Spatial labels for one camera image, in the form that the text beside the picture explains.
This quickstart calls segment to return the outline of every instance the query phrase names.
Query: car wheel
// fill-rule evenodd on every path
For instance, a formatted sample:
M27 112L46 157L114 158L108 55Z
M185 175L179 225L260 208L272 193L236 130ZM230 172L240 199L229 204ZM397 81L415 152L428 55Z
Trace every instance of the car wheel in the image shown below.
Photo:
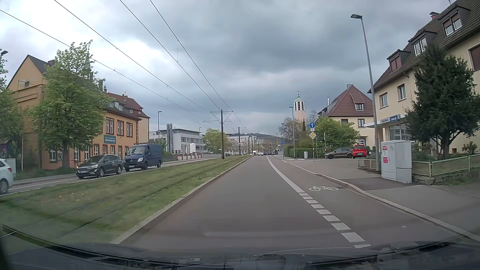
M0 194L5 194L8 191L8 182L5 179L0 180Z

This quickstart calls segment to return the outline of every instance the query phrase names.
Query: orange building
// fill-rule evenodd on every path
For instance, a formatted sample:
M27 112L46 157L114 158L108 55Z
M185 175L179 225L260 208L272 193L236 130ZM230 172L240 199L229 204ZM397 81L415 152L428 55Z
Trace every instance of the orange building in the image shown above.
M27 55L20 64L7 88L13 91L13 97L22 108L36 106L40 102L48 83L43 77L45 65L53 63L53 60L45 62ZM115 100L105 109L103 134L93 140L93 146L87 151L70 149L71 168L98 154L115 154L122 158L130 146L143 142L139 141L139 137L148 138L148 129L139 128L143 126L139 124L141 121L149 122L149 117L142 111L143 108L132 98L107 93L106 87L104 91ZM62 151L47 149L42 145L31 121L25 122L23 144L26 169L40 167L53 170L62 166Z

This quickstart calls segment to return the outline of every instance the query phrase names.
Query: white car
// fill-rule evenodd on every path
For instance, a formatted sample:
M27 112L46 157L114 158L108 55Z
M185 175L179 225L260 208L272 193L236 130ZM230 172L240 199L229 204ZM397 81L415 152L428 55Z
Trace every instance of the white car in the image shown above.
M0 159L0 194L7 193L13 185L12 168L7 161Z

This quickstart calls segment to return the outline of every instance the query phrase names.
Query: bicycle symbol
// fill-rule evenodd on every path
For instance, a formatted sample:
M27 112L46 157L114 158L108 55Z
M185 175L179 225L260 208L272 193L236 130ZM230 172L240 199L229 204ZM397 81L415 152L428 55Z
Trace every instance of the bicycle symbol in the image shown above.
M312 191L320 191L320 190L338 190L336 187L326 187L326 186L314 186L311 187L310 190Z

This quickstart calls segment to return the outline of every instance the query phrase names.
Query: green sign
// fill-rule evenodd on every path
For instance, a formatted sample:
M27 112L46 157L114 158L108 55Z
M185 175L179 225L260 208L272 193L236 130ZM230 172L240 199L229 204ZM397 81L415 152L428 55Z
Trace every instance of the green sign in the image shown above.
M104 144L116 144L117 137L112 135L103 135L103 143Z

